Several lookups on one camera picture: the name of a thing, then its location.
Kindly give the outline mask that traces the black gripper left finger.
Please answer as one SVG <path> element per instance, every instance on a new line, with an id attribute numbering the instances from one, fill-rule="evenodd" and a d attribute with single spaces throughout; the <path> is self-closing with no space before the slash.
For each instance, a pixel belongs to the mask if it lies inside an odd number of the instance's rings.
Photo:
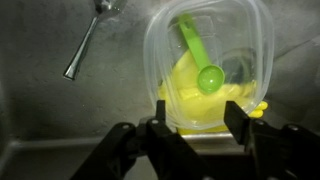
<path id="1" fill-rule="evenodd" d="M 166 105 L 164 100 L 158 100 L 156 105 L 156 115 L 155 122 L 165 122 L 166 121 Z"/>

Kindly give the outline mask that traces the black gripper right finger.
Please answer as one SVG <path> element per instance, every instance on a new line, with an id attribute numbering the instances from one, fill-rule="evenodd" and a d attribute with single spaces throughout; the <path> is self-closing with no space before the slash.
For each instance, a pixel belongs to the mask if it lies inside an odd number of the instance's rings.
<path id="1" fill-rule="evenodd" d="M 224 123 L 236 142 L 244 145 L 248 136 L 250 118 L 236 102 L 226 102 Z"/>

